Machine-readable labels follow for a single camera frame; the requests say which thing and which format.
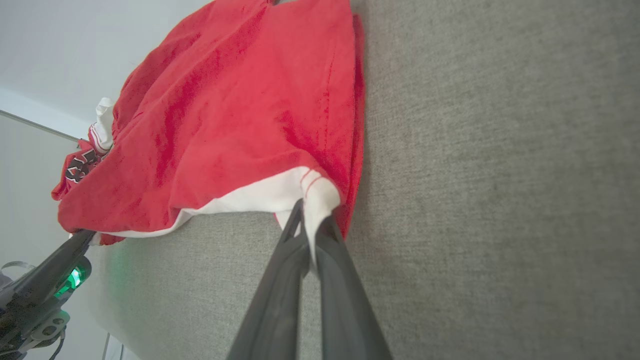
green led light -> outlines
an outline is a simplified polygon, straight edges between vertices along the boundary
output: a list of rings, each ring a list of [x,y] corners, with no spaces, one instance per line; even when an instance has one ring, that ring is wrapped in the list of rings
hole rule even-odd
[[[77,288],[78,286],[80,286],[80,283],[82,281],[80,281],[80,272],[76,269],[74,269],[74,271],[71,272],[71,276],[69,276],[71,279],[71,287],[72,288]]]
[[[61,297],[62,294],[67,291],[74,291],[84,282],[84,270],[79,266],[71,271],[71,274],[67,277],[65,282],[62,284],[62,287],[56,294],[55,297]]]

white wall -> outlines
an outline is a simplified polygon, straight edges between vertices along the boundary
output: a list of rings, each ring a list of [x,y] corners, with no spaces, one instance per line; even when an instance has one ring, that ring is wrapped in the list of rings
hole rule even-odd
[[[51,190],[74,151],[73,141],[0,114],[0,266],[15,260],[38,265],[68,238]],[[107,333],[89,312],[87,290],[81,286],[63,306],[71,321],[57,360],[102,359]],[[57,346],[30,350],[26,359],[48,359]]]
[[[206,3],[0,0],[0,110],[86,138],[100,99],[117,99],[149,51]]]

cable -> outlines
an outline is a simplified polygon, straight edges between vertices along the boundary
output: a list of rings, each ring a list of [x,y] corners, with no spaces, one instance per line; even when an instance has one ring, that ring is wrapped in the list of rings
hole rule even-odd
[[[53,355],[49,358],[49,360],[54,360],[56,356],[58,356],[58,354],[60,353],[60,350],[62,349],[62,344],[65,343],[65,330],[67,330],[66,326],[64,327],[64,329],[62,329],[62,334],[60,334],[60,343],[58,344],[58,348],[53,353]]]

gray fabric surface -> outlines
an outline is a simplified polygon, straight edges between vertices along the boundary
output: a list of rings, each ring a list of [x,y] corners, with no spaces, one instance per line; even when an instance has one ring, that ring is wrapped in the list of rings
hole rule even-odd
[[[640,357],[640,5],[353,1],[365,163],[348,247],[396,359]],[[221,359],[279,229],[194,218],[96,249],[107,329]],[[302,359],[320,358],[305,281]]]

clothing pile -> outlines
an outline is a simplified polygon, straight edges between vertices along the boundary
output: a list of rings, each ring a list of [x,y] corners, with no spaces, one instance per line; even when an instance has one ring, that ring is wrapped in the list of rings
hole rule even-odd
[[[304,198],[315,238],[346,236],[362,170],[362,24],[348,0],[216,0],[182,20],[103,99],[67,156],[64,229],[102,245],[169,233],[197,214],[268,211]]]

